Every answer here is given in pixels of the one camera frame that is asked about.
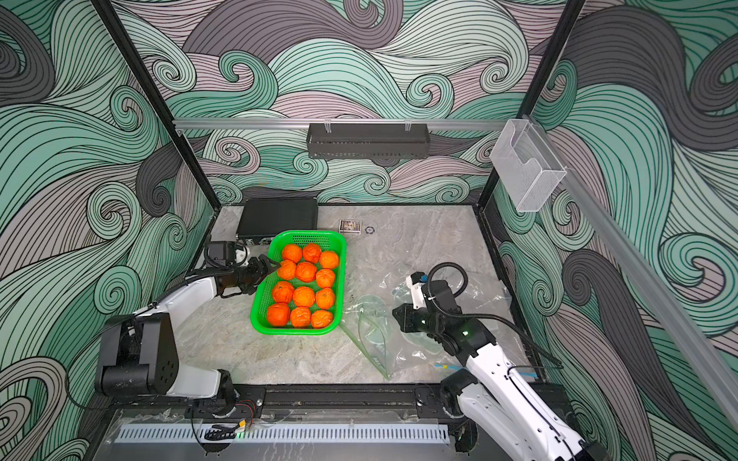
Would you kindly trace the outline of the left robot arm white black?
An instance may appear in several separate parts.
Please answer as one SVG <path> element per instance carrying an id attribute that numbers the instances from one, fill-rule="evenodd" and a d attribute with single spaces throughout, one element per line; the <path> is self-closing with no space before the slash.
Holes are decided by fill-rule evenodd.
<path id="1" fill-rule="evenodd" d="M 232 414 L 238 392 L 229 372 L 181 361 L 175 330 L 215 298 L 253 295 L 280 264 L 267 255 L 251 257 L 235 241 L 218 241 L 218 253 L 205 252 L 205 266 L 189 272 L 159 299 L 133 314 L 115 316 L 100 334 L 95 392 L 109 398 L 187 399 L 216 418 Z"/>

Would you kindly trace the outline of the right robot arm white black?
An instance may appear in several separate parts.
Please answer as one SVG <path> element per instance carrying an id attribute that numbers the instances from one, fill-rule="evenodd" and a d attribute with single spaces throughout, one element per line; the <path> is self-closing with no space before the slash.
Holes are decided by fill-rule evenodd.
<path id="1" fill-rule="evenodd" d="M 452 289 L 436 273 L 449 267 L 461 285 Z M 587 442 L 521 376 L 495 335 L 486 314 L 465 314 L 457 298 L 469 284 L 457 263 L 439 263 L 406 279 L 410 303 L 392 311 L 401 332 L 424 333 L 461 364 L 441 382 L 444 410 L 487 433 L 513 460 L 607 460 L 599 443 Z"/>

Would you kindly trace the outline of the eleventh orange fruit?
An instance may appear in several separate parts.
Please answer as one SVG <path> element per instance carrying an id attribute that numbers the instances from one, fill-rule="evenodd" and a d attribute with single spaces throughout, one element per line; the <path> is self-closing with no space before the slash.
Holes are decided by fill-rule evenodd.
<path id="1" fill-rule="evenodd" d="M 311 325 L 311 309 L 309 307 L 295 307 L 290 313 L 290 324 L 293 328 L 308 328 Z"/>

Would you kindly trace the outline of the green-zip bag of oranges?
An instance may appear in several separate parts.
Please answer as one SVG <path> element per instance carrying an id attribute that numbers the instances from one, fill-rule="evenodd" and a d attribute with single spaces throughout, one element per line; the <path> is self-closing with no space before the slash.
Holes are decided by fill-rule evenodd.
<path id="1" fill-rule="evenodd" d="M 352 300 L 343 307 L 341 330 L 364 359 L 386 380 L 414 366 L 392 307 L 374 295 Z"/>

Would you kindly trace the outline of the twelfth orange fruit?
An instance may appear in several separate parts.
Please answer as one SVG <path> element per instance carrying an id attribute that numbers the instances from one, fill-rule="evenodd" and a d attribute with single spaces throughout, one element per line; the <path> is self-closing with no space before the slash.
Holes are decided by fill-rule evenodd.
<path id="1" fill-rule="evenodd" d="M 311 315 L 311 327 L 315 330 L 326 328 L 334 322 L 334 315 L 328 310 L 318 309 Z"/>

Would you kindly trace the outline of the orange fruit taken out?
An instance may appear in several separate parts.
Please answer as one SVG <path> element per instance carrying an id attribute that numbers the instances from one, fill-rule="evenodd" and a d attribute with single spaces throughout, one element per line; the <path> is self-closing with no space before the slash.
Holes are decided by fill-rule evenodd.
<path id="1" fill-rule="evenodd" d="M 303 260 L 303 249 L 297 244 L 288 244 L 282 250 L 282 258 L 298 264 Z"/>

